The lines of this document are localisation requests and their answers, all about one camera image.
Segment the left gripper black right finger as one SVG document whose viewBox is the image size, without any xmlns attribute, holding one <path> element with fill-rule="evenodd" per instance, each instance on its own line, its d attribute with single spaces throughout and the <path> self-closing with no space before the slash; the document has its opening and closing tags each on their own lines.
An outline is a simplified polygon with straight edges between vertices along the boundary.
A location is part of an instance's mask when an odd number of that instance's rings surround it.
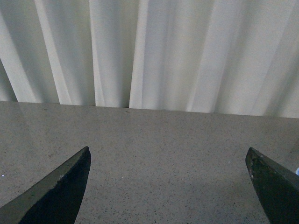
<svg viewBox="0 0 299 224">
<path fill-rule="evenodd" d="M 271 224 L 299 222 L 299 176 L 254 148 L 246 166 L 260 204 Z"/>
</svg>

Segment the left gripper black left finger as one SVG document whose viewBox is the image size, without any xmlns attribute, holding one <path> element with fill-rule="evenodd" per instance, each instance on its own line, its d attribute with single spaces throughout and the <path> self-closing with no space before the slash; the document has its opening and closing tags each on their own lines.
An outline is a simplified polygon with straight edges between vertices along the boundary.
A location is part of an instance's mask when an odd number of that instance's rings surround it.
<svg viewBox="0 0 299 224">
<path fill-rule="evenodd" d="M 73 224 L 85 193 L 91 153 L 84 147 L 0 209 L 2 224 Z"/>
</svg>

